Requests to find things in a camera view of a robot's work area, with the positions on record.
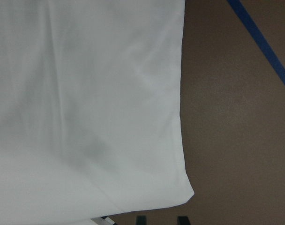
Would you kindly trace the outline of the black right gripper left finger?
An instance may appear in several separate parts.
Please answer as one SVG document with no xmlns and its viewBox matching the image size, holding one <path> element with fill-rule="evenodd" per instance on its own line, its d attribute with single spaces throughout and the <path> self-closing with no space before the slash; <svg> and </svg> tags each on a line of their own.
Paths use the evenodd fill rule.
<svg viewBox="0 0 285 225">
<path fill-rule="evenodd" d="M 135 225 L 146 225 L 146 216 L 137 216 Z"/>
</svg>

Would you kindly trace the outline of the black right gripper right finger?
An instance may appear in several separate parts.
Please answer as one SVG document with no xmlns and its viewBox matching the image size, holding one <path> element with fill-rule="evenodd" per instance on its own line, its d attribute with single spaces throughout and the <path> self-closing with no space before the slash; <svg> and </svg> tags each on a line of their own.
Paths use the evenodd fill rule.
<svg viewBox="0 0 285 225">
<path fill-rule="evenodd" d="M 188 225 L 188 217 L 187 216 L 178 216 L 177 217 L 177 225 Z"/>
</svg>

